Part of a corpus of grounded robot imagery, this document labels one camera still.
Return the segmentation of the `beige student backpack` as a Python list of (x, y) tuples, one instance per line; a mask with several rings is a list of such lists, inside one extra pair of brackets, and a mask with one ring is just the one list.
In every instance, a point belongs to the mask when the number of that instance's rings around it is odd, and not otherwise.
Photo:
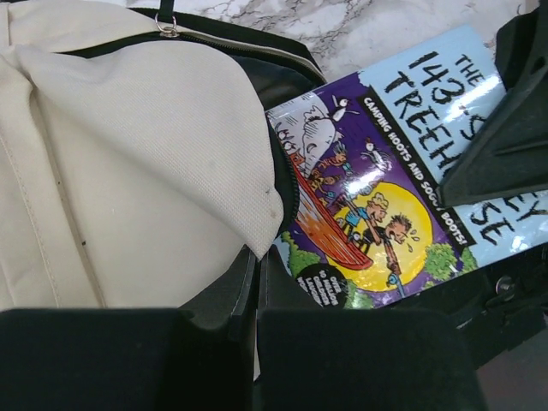
[[(2, 2), (1, 308), (177, 308), (243, 248), (257, 262), (278, 253), (289, 275), (277, 239), (300, 189), (267, 113), (331, 82), (306, 46), (170, 1)], [(498, 286), (456, 322), (507, 323), (547, 302), (524, 289), (546, 250), (386, 306), (323, 308), (399, 308), (434, 292), (443, 307), (492, 271)]]

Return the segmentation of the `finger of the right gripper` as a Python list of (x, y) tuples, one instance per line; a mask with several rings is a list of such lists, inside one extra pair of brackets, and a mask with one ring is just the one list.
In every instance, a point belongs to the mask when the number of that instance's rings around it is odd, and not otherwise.
[(497, 31), (495, 64), (506, 94), (443, 178), (443, 206), (547, 188), (547, 2)]

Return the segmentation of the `Treehouse book blue cover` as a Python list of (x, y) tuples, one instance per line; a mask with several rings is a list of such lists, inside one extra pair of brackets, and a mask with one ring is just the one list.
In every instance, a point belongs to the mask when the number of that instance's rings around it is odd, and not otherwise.
[(277, 247), (327, 308), (382, 307), (547, 241), (547, 195), (443, 206), (444, 174), (504, 89), (458, 27), (270, 109), (300, 204)]

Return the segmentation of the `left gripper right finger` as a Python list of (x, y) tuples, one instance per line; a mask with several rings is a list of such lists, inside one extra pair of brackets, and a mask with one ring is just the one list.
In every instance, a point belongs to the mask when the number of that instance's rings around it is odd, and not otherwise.
[(479, 410), (466, 347), (441, 313), (326, 309), (260, 263), (259, 393), (264, 410)]

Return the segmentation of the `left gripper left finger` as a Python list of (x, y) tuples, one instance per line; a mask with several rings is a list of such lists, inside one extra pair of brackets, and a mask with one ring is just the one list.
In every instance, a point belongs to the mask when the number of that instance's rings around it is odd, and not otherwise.
[(1, 315), (4, 410), (249, 410), (257, 260), (177, 308)]

